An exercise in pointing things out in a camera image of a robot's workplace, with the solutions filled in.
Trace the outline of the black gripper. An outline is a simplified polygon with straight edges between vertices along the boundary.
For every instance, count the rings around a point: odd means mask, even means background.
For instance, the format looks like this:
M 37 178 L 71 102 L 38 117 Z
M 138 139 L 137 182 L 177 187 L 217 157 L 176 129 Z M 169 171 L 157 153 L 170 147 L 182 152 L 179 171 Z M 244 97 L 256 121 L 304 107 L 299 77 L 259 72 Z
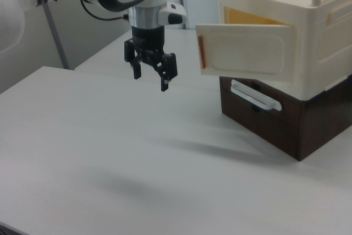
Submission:
M 168 89 L 168 83 L 178 75 L 174 53 L 164 53 L 164 26 L 153 29 L 132 27 L 132 39 L 124 42 L 124 60 L 130 64 L 134 79 L 141 74 L 140 62 L 154 66 L 161 78 L 161 91 Z

